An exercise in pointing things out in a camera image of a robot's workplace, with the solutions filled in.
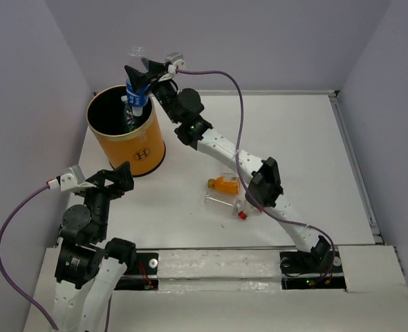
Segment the blue label bottle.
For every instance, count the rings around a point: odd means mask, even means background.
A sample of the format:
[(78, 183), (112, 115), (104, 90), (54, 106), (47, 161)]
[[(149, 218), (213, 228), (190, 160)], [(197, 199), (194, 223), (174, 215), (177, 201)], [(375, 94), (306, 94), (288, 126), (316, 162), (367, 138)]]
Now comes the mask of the blue label bottle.
[[(147, 69), (142, 61), (144, 56), (145, 49), (142, 46), (132, 46), (127, 60), (127, 66), (136, 69), (142, 74), (145, 74)], [(147, 87), (134, 87), (129, 77), (127, 77), (126, 87), (127, 102), (131, 107), (133, 117), (140, 120), (143, 115), (144, 106), (148, 103), (148, 96), (144, 94), (144, 90)]]

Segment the clear jar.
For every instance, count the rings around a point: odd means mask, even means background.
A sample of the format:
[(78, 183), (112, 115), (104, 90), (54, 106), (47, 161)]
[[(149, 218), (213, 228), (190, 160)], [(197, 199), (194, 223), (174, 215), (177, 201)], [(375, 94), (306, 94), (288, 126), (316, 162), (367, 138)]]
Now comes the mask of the clear jar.
[(219, 216), (235, 216), (241, 208), (241, 200), (238, 196), (225, 194), (207, 194), (204, 198), (205, 208)]

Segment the red cap clear bottle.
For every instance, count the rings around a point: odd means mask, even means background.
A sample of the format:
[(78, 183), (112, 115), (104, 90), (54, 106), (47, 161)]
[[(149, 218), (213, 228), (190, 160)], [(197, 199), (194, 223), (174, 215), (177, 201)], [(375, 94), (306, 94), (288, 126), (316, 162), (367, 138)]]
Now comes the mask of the red cap clear bottle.
[(262, 211), (257, 207), (251, 205), (245, 199), (237, 199), (233, 208), (234, 216), (237, 216), (240, 220), (245, 221), (249, 217), (259, 216), (262, 214)]

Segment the green label clear bottle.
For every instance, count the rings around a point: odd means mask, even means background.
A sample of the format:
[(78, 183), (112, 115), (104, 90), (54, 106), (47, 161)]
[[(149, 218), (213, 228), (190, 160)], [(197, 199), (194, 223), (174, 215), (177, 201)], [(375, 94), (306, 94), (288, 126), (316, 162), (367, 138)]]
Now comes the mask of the green label clear bottle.
[(123, 95), (121, 97), (121, 102), (123, 104), (122, 112), (122, 126), (125, 133), (131, 133), (138, 128), (137, 120), (133, 116), (133, 111), (131, 106), (127, 101), (127, 96)]

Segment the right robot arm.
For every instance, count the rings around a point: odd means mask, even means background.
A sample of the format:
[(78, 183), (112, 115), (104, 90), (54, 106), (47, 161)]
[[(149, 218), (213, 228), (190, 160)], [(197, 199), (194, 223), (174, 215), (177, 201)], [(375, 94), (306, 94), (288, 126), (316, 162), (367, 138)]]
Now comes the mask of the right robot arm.
[(153, 94), (169, 119), (178, 126), (174, 132), (187, 146), (213, 157), (239, 176), (249, 204), (274, 219), (293, 240), (297, 249), (295, 265), (319, 275), (323, 280), (333, 272), (335, 247), (320, 228), (301, 221), (281, 186), (277, 161), (249, 154), (240, 142), (230, 142), (202, 116), (204, 105), (194, 89), (176, 88), (176, 74), (187, 74), (179, 60), (154, 62), (143, 59), (146, 72), (126, 65), (124, 70), (134, 92)]

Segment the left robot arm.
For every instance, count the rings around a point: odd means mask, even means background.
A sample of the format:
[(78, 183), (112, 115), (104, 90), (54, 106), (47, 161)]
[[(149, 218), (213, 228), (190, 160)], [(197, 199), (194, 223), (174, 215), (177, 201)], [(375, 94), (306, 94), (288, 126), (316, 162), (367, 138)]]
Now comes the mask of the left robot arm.
[(134, 188), (131, 166), (86, 178), (75, 165), (48, 184), (84, 199), (63, 213), (59, 227), (52, 330), (93, 331), (121, 276), (136, 264), (135, 243), (106, 238), (111, 201)]

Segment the orange cylindrical bin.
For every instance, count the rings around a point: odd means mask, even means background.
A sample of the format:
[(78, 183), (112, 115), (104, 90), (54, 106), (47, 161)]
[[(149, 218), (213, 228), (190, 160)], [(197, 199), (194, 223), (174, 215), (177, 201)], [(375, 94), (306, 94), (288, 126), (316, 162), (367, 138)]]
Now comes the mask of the orange cylindrical bin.
[(112, 168), (128, 161), (132, 176), (142, 177), (160, 167), (166, 146), (151, 98), (143, 108), (141, 127), (128, 133), (124, 131), (121, 97), (125, 95), (124, 85), (112, 86), (96, 94), (86, 110), (87, 125)]

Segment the orange juice bottle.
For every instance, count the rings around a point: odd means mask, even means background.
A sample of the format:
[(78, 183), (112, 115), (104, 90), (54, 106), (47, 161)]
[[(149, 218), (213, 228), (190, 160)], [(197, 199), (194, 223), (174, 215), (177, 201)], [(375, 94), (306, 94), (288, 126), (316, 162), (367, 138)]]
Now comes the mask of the orange juice bottle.
[(237, 176), (220, 176), (218, 178), (210, 178), (207, 181), (207, 187), (222, 194), (238, 195), (239, 178)]

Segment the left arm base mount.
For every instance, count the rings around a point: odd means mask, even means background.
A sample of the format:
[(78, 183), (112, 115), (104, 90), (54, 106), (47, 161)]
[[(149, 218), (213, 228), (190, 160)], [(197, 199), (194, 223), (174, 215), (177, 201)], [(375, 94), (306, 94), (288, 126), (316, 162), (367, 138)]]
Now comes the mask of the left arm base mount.
[(135, 264), (121, 276), (116, 291), (156, 291), (158, 290), (157, 252), (137, 252)]

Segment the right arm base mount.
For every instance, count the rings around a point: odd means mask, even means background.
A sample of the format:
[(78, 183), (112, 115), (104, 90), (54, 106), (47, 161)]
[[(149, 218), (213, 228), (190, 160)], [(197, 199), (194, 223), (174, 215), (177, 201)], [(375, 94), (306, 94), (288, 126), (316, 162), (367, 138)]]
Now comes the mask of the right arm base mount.
[(310, 265), (301, 260), (302, 253), (283, 251), (279, 253), (279, 269), (281, 271), (281, 288), (285, 291), (342, 289), (346, 290), (346, 282), (342, 260), (338, 250), (333, 252), (320, 265)]

